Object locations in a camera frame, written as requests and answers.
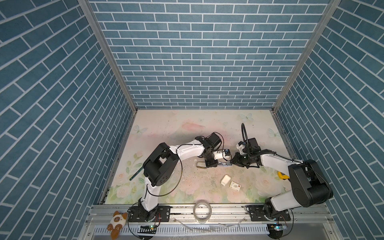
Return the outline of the light blue stapler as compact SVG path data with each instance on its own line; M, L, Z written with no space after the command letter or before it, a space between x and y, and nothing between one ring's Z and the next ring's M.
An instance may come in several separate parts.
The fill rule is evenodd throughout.
M229 166L232 166L232 163L230 163L230 162L218 162L218 166L229 167Z

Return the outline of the white staple box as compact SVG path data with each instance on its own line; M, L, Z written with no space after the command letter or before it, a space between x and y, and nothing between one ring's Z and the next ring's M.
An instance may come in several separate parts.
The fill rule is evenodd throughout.
M236 183L236 182L231 181L230 188L231 188L232 190L234 190L234 191L239 192L240 189L241 189L241 185L238 184L238 183Z

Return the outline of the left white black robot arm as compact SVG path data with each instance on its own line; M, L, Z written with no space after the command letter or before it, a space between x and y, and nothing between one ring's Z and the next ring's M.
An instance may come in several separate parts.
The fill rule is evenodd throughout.
M145 192L139 200L139 207L146 213L156 210L159 198L164 196L160 194L161 186L169 180L176 165L181 164L183 160L192 157L203 158L203 162L197 163L198 168L217 167L223 157L215 157L215 154L222 144L222 138L217 133L212 133L208 137L198 136L189 143L177 146L159 144L142 166Z

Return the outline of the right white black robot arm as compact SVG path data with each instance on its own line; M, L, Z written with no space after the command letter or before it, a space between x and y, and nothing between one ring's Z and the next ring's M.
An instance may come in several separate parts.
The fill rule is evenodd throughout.
M272 168L288 177L291 190L265 200L264 214L274 219L279 214L298 207L308 208L322 204L334 196L316 161L292 160L271 150L262 150L255 138L239 142L238 152L231 163L238 167Z

